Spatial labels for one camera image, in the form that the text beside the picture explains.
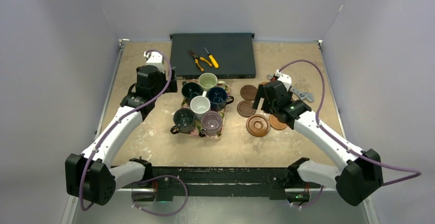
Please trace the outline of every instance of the round wooden coaster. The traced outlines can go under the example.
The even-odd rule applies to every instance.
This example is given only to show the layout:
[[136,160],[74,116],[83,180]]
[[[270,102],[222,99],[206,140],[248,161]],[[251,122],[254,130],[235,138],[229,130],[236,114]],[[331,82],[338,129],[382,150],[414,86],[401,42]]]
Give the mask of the round wooden coaster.
[[269,122],[276,130],[284,130],[287,127],[285,123],[281,123],[274,115],[269,116]]
[[243,100],[237,105],[237,112],[243,117],[250,117],[255,114],[256,110],[252,108],[253,102]]
[[269,132],[270,123],[263,115],[253,115],[246,121],[246,129],[256,137],[263,137]]
[[240,89],[240,95],[243,99],[254,100],[257,94],[257,87],[253,85],[245,85]]

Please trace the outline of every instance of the purple glass mug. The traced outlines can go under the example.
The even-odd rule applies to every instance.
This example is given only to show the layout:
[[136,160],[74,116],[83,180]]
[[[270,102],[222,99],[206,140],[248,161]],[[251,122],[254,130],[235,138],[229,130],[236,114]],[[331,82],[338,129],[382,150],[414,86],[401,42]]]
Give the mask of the purple glass mug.
[[202,135],[214,136],[216,135],[222,128],[222,117],[219,113],[215,111],[206,112],[201,118],[201,124],[203,125],[203,130],[201,130]]

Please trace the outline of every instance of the pliers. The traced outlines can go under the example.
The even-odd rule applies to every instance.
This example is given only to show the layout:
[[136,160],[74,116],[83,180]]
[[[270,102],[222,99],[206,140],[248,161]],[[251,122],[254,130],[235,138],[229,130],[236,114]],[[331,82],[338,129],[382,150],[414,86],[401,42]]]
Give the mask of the pliers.
[[189,54],[193,57],[193,59],[195,59],[196,66],[201,72],[203,72],[204,69],[201,68],[200,66],[200,60],[208,63],[210,67],[212,66],[211,62],[209,62],[207,59],[203,58],[202,56],[199,56],[198,54],[194,53],[193,51],[189,50]]

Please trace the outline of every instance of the wooden tabletop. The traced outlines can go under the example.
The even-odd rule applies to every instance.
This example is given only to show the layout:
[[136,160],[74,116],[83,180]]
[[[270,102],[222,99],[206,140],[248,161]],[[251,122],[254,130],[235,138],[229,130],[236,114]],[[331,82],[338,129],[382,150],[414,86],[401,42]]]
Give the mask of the wooden tabletop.
[[[243,99],[240,89],[244,85],[258,86],[267,81],[284,64],[297,60],[313,61],[326,74],[321,52],[317,44],[254,43],[256,66],[255,79],[226,79],[235,101],[227,106],[224,131],[219,140],[173,135],[172,115],[180,108],[180,93],[162,95],[154,110],[130,135],[118,152],[113,165],[121,165],[131,158],[146,159],[155,166],[217,166],[217,167],[287,167],[300,157],[333,165],[332,161],[311,141],[296,131],[273,128],[264,137],[254,137],[246,130],[247,118],[237,112],[237,104]],[[128,42],[117,70],[107,111],[103,119],[104,129],[113,119],[122,98],[131,84],[136,82],[136,67],[145,64],[144,51],[158,49],[170,57],[171,43]],[[319,106],[322,83],[316,69],[307,63],[294,64],[283,71],[292,78],[292,84],[300,91],[311,92],[315,102],[306,102],[314,111]],[[337,110],[326,80],[326,94],[320,118],[339,134],[342,134]]]

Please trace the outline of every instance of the mug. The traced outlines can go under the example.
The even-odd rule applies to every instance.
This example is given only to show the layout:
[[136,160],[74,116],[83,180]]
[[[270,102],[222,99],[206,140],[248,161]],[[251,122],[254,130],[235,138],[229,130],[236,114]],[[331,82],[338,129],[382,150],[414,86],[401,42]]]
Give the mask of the mug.
[[190,109],[182,108],[177,110],[173,120],[175,126],[171,128],[172,134],[189,133],[195,128],[195,114]]
[[196,96],[201,95],[201,87],[200,85],[194,83],[194,82],[183,82],[183,87],[181,88],[181,94],[183,95],[184,100],[188,105],[190,105],[190,102],[192,99]]
[[210,111],[210,100],[206,95],[207,92],[203,92],[202,96],[196,96],[190,102],[190,109],[195,113],[198,120],[201,120],[205,112]]
[[198,78],[201,88],[208,92],[211,88],[216,87],[218,84],[225,84],[225,81],[218,80],[216,75],[212,73],[204,73]]
[[203,133],[207,135],[216,135],[222,128],[222,117],[215,111],[209,111],[201,118],[201,124],[203,125]]
[[234,97],[228,96],[227,92],[222,87],[213,87],[208,92],[208,100],[210,100],[211,109],[219,111],[223,110],[226,105],[234,102]]

